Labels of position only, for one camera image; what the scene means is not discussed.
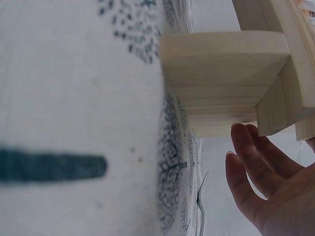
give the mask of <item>wooden frame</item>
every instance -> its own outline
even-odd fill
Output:
[[[315,44],[295,0],[233,4],[241,32],[160,41],[164,72],[199,137],[236,121],[272,135],[315,113]]]

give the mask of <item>fabric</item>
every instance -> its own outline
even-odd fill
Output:
[[[200,140],[158,42],[189,6],[0,2],[3,235],[198,235]]]

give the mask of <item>fingernail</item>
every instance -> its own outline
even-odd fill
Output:
[[[233,126],[234,126],[234,125],[236,125],[236,124],[239,124],[239,122],[235,122],[235,123],[233,123],[231,127],[233,127]]]
[[[228,152],[226,153],[225,157],[227,157],[229,154],[234,154],[234,152],[228,151]]]

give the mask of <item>dark green stripe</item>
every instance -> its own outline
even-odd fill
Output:
[[[0,182],[53,182],[99,178],[107,162],[102,156],[74,153],[31,153],[0,148]]]

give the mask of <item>finger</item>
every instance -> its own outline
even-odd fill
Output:
[[[259,211],[266,201],[258,197],[248,179],[241,159],[233,154],[227,154],[225,160],[226,180],[232,192],[237,208],[254,225],[261,225]]]
[[[232,126],[231,137],[236,153],[243,161],[253,184],[266,198],[270,198],[279,189],[284,179],[272,172],[261,159],[252,137],[244,125]]]
[[[315,138],[306,140],[306,143],[313,149],[313,152],[315,152]]]
[[[304,169],[287,155],[285,155],[279,148],[277,148],[267,137],[259,137],[258,129],[251,124],[246,125],[256,149],[260,153],[263,161],[276,174],[283,178],[291,178],[293,175]]]

